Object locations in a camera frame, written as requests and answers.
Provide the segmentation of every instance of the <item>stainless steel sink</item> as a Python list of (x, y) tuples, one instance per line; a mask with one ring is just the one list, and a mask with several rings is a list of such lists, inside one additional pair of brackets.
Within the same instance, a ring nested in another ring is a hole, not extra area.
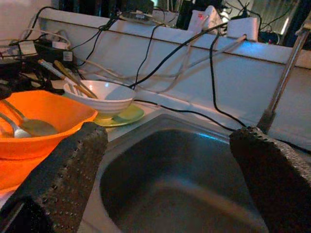
[(112, 220), (105, 226), (123, 232), (267, 232), (226, 135), (161, 115), (108, 148), (97, 184), (102, 215)]

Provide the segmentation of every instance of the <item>spoon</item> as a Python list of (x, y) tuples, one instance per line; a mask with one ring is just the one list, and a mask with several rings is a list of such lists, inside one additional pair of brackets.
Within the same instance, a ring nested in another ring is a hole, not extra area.
[(12, 121), (10, 118), (8, 118), (6, 115), (0, 113), (0, 117), (6, 120), (13, 128), (13, 136), (15, 138), (25, 138), (25, 137), (31, 137), (31, 135), (21, 129), (17, 124), (15, 124), (14, 121)]
[(18, 110), (16, 107), (14, 107), (10, 102), (7, 100), (2, 100), (7, 106), (12, 108), (17, 114), (20, 115), (23, 122), (19, 126), (20, 128), (24, 129), (28, 133), (30, 133), (32, 136), (40, 137), (40, 136), (47, 136), (47, 135), (53, 135), (57, 134), (57, 130), (55, 127), (43, 120), (37, 120), (37, 119), (28, 119), (24, 116), (20, 110)]

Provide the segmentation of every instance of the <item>chopsticks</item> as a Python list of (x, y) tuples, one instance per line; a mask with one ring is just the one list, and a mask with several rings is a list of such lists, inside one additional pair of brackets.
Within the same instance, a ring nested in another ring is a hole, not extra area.
[(66, 68), (59, 61), (54, 61), (54, 64), (62, 71), (62, 73), (43, 59), (38, 60), (38, 63), (48, 69), (53, 74), (55, 74), (57, 77), (66, 81), (69, 84), (71, 92), (73, 92), (72, 86), (74, 86), (77, 90), (84, 93), (87, 97), (98, 99), (98, 97), (87, 86), (85, 86), (80, 80), (75, 79), (69, 72), (67, 72)]

